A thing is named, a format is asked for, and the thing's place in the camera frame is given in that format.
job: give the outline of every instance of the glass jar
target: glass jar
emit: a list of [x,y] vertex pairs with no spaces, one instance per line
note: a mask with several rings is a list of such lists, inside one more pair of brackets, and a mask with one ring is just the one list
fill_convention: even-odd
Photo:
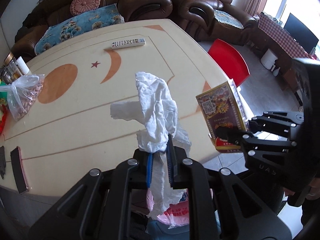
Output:
[[4,60],[4,69],[1,73],[1,79],[6,84],[11,84],[13,81],[17,80],[19,77],[23,76],[24,73],[19,67],[16,58],[10,52],[9,55]]

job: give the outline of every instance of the remote control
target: remote control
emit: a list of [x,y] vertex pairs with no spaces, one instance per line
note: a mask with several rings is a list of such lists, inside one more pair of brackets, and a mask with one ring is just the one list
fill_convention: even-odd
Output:
[[133,40],[126,40],[126,41],[116,41],[116,42],[112,43],[111,49],[120,49],[120,48],[134,47],[134,46],[143,46],[145,44],[146,44],[145,39],[133,39]]

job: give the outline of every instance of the dining table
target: dining table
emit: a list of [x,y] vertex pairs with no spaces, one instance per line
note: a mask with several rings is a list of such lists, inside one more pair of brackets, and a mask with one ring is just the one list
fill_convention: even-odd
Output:
[[[115,41],[141,38],[144,46],[111,49]],[[132,158],[136,132],[145,127],[135,120],[114,120],[110,105],[138,101],[139,71],[167,82],[192,143],[190,158],[204,163],[219,154],[196,96],[228,77],[169,19],[95,29],[53,46],[27,65],[31,73],[45,75],[44,86],[23,118],[7,118],[0,136],[6,160],[1,187],[17,191],[10,158],[17,146],[33,195],[62,196],[91,169],[111,170]],[[253,114],[243,103],[249,118]]]

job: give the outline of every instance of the smartphone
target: smartphone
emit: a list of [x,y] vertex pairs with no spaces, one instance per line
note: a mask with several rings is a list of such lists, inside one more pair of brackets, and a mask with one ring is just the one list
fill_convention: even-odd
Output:
[[20,147],[17,146],[12,152],[10,152],[10,157],[14,180],[16,181],[18,192],[20,194],[24,193],[28,191],[29,188],[23,172]]

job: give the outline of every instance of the monitor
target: monitor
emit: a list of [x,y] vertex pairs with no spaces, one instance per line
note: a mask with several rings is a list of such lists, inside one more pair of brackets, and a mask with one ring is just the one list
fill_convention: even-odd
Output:
[[304,48],[308,53],[317,46],[319,39],[301,22],[290,13],[284,29]]

